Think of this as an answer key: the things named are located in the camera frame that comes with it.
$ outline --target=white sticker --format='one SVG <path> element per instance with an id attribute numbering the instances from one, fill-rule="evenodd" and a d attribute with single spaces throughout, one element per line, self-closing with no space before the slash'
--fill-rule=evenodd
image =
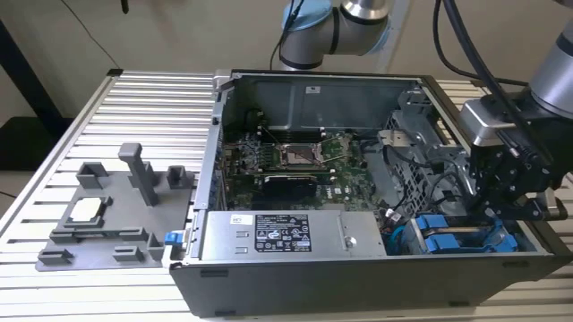
<path id="1" fill-rule="evenodd" d="M 231 225 L 253 225 L 253 215 L 231 215 Z"/>
<path id="2" fill-rule="evenodd" d="M 307 94 L 319 94 L 321 93 L 321 86 L 307 86 L 306 87 L 306 93 Z"/>

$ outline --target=warning label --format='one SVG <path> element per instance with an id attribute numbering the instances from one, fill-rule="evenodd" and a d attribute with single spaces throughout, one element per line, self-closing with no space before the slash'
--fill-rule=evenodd
<path id="1" fill-rule="evenodd" d="M 258 252 L 311 252 L 309 215 L 257 215 Z"/>

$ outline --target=black cable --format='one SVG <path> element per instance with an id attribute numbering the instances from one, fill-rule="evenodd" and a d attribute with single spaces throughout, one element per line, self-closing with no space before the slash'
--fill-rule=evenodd
<path id="1" fill-rule="evenodd" d="M 462 196 L 460 196 L 460 195 L 450 195 L 450 196 L 448 196 L 448 197 L 442 197 L 442 198 L 440 198 L 438 200 L 434 200 L 434 201 L 432 202 L 432 205 L 433 205 L 433 206 L 437 206 L 437 205 L 442 204 L 445 201 L 448 201 L 448 199 L 450 199 L 450 198 L 462 198 Z"/>
<path id="2" fill-rule="evenodd" d="M 412 164 L 413 166 L 417 166 L 418 168 L 426 168 L 426 169 L 432 168 L 430 160 L 429 160 L 426 163 L 416 162 L 414 160 L 408 159 L 408 157 L 405 157 L 405 155 L 402 155 L 402 153 L 400 153 L 400 152 L 398 152 L 398 150 L 394 148 L 394 146 L 392 146 L 392 145 L 385 145 L 385 147 L 386 147 L 386 146 L 388 146 L 388 148 L 390 149 L 390 151 L 393 151 L 393 152 L 394 152 L 396 157 L 397 157 L 398 159 L 401 159 L 402 161 L 405 161 L 405 163 Z"/>
<path id="3" fill-rule="evenodd" d="M 482 79 L 482 82 L 485 83 L 488 89 L 496 97 L 496 100 L 504 106 L 505 112 L 508 113 L 510 120 L 516 124 L 516 127 L 521 131 L 529 146 L 538 154 L 542 165 L 549 166 L 553 163 L 553 157 L 551 155 L 551 152 L 548 151 L 537 134 L 533 132 L 528 122 L 521 117 L 520 110 L 514 102 L 509 99 L 505 90 L 501 88 L 498 82 L 496 81 L 496 78 L 492 75 L 490 70 L 485 66 L 482 57 L 480 56 L 474 43 L 472 42 L 472 39 L 469 37 L 466 26 L 464 25 L 462 17 L 460 15 L 458 6 L 456 5 L 456 1 L 444 0 L 444 7 L 448 12 L 449 22 L 452 23 L 456 36 L 458 37 L 458 42 L 462 46 L 464 52 L 466 53 L 472 66 L 474 67 L 476 72 Z M 505 131 L 498 132 L 498 137 L 510 148 L 517 147 L 514 140 L 506 135 Z"/>
<path id="4" fill-rule="evenodd" d="M 398 181 L 402 184 L 402 198 L 398 201 L 398 203 L 396 204 L 396 206 L 390 207 L 392 210 L 396 210 L 400 208 L 400 206 L 404 204 L 404 201 L 406 201 L 406 180 L 404 179 L 404 177 L 401 176 L 401 174 L 398 173 L 398 171 L 394 169 L 393 165 L 390 164 L 390 160 L 388 158 L 388 146 L 382 147 L 382 160 L 385 161 L 386 167 L 390 170 L 390 172 L 393 173 L 393 176 L 396 176 L 396 178 L 398 178 Z"/>
<path id="5" fill-rule="evenodd" d="M 106 53 L 107 57 L 110 57 L 111 61 L 112 61 L 112 62 L 114 62 L 114 64 L 115 64 L 115 67 L 116 67 L 116 68 L 119 68 L 119 64 L 118 64 L 118 62 L 115 61 L 114 57 L 112 57 L 112 56 L 110 55 L 110 53 L 107 52 L 106 48 L 103 48 L 103 46 L 102 46 L 102 44 L 98 42 L 96 38 L 94 38 L 94 36 L 91 35 L 91 32 L 90 32 L 88 28 L 86 27 L 86 25 L 83 24 L 80 17 L 78 17 L 78 15 L 76 15 L 76 13 L 75 13 L 74 9 L 70 7 L 70 5 L 67 4 L 67 2 L 66 2 L 64 0 L 60 0 L 60 2 L 66 5 L 66 8 L 68 8 L 68 10 L 70 10 L 70 12 L 72 13 L 72 15 L 74 15 L 75 19 L 78 20 L 78 22 L 80 23 L 80 25 L 82 25 L 83 29 L 86 30 L 86 33 L 88 34 L 88 36 L 90 36 L 91 40 L 94 40 L 94 42 L 96 43 L 96 45 L 98 45 L 99 49 L 102 49 L 102 51 Z"/>
<path id="6" fill-rule="evenodd" d="M 293 7 L 295 6 L 295 0 L 290 1 L 289 16 L 286 17 L 286 21 L 285 21 L 283 32 L 281 33 L 281 38 L 278 39 L 275 48 L 273 49 L 273 54 L 270 55 L 269 70 L 273 70 L 273 59 L 275 58 L 277 50 L 278 50 L 278 55 L 281 56 L 281 49 L 285 41 L 287 40 L 289 30 L 293 27 L 293 24 L 295 23 L 295 20 L 298 18 L 298 13 L 301 11 L 301 7 L 303 6 L 303 3 L 305 3 L 305 0 L 301 0 L 301 2 L 298 3 L 297 9 L 293 11 Z"/>
<path id="7" fill-rule="evenodd" d="M 4 191 L 0 191 L 0 195 L 4 195 L 4 196 L 7 196 L 10 198 L 14 198 L 14 199 L 16 199 L 16 197 L 18 197 L 18 196 L 15 196 L 15 195 L 12 195 L 10 193 L 6 193 Z"/>
<path id="8" fill-rule="evenodd" d="M 444 50 L 441 49 L 440 44 L 440 32 L 438 32 L 438 21 L 440 21 L 440 7 L 441 7 L 441 0 L 436 0 L 436 6 L 433 8 L 433 21 L 432 21 L 432 31 L 433 31 L 433 45 L 436 47 L 436 51 L 438 52 L 438 57 L 444 65 L 458 75 L 480 79 L 480 76 L 476 74 L 466 72 L 465 70 L 461 70 L 458 67 L 456 67 L 448 60 L 446 55 L 444 54 Z M 521 80 L 508 79 L 508 78 L 496 78 L 498 83 L 509 84 L 509 85 L 517 85 L 517 86 L 528 86 L 528 82 L 524 82 Z"/>
<path id="9" fill-rule="evenodd" d="M 269 70 L 273 70 L 273 59 L 275 58 L 277 50 L 281 47 L 281 45 L 283 44 L 283 39 L 285 39 L 285 36 L 287 35 L 287 23 L 289 23 L 289 20 L 290 20 L 290 16 L 293 14 L 293 7 L 294 6 L 295 6 L 295 0 L 291 0 L 290 1 L 289 16 L 286 17 L 283 31 L 281 33 L 281 37 L 278 38 L 278 42 L 277 42 L 275 48 L 273 49 L 273 54 L 270 55 Z"/>

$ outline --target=white wall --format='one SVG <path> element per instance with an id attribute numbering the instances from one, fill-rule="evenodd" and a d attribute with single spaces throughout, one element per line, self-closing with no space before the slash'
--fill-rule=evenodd
<path id="1" fill-rule="evenodd" d="M 267 68 L 283 0 L 67 0 L 123 69 L 213 72 Z M 112 62 L 59 0 L 0 0 L 0 18 L 63 113 L 74 115 Z M 325 69 L 372 72 L 377 57 Z"/>
<path id="2" fill-rule="evenodd" d="M 573 10 L 551 0 L 458 0 L 457 4 L 472 40 L 492 73 L 529 81 Z M 433 7 L 434 0 L 414 0 L 389 72 L 462 79 L 446 69 L 436 53 Z M 444 6 L 438 29 L 449 61 L 473 72 Z"/>
<path id="3" fill-rule="evenodd" d="M 287 0 L 67 0 L 94 37 L 124 69 L 213 72 L 267 68 Z M 388 72 L 457 78 L 442 67 L 432 45 L 433 0 L 413 0 L 406 27 Z M 460 0 L 485 60 L 498 76 L 529 79 L 553 43 L 568 9 L 551 0 Z M 62 112 L 84 106 L 112 63 L 59 0 L 0 0 L 0 18 Z M 469 68 L 442 13 L 444 49 Z M 334 56 L 325 70 L 380 72 L 378 56 Z M 26 102 L 0 74 L 0 116 L 26 114 Z"/>

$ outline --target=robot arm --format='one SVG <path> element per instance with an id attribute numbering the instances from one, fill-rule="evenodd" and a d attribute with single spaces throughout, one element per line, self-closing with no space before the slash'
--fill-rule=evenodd
<path id="1" fill-rule="evenodd" d="M 290 26 L 290 5 L 283 12 L 287 37 L 281 46 L 285 70 L 314 70 L 326 54 L 364 55 L 385 45 L 390 30 L 386 0 L 305 1 Z"/>
<path id="2" fill-rule="evenodd" d="M 501 219 L 567 219 L 565 206 L 553 191 L 573 171 L 568 140 L 573 138 L 573 20 L 530 88 L 510 100 L 549 158 L 540 158 L 540 149 L 509 118 L 498 97 L 488 95 L 466 102 L 461 115 L 473 136 L 470 175 L 477 190 L 466 209 L 476 216 L 486 214 Z"/>

